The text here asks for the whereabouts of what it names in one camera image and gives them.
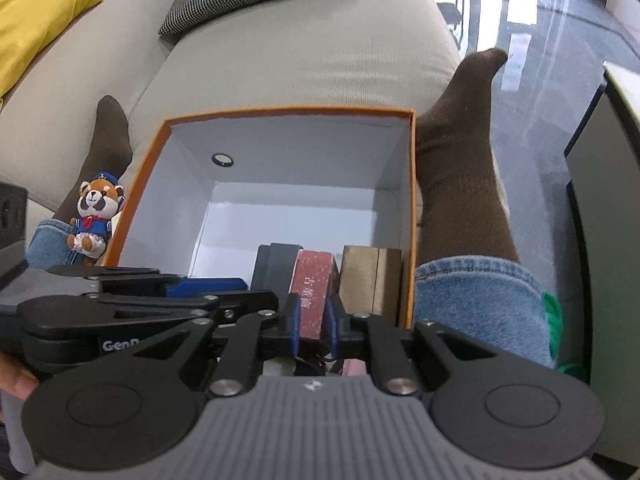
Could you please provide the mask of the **person left hand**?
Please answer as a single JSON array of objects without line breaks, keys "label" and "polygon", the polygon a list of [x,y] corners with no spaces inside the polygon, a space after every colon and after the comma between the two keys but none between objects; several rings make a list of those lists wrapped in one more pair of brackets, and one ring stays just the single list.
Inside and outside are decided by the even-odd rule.
[{"label": "person left hand", "polygon": [[26,400],[39,386],[38,379],[20,362],[0,353],[0,389],[17,399]]}]

